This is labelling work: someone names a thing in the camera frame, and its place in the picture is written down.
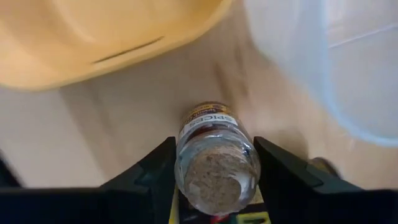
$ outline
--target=yellow bowl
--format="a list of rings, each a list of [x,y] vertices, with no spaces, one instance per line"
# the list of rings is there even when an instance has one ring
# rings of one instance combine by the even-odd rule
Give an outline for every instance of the yellow bowl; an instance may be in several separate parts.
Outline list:
[[[232,0],[0,0],[0,85],[44,90],[186,44]]]

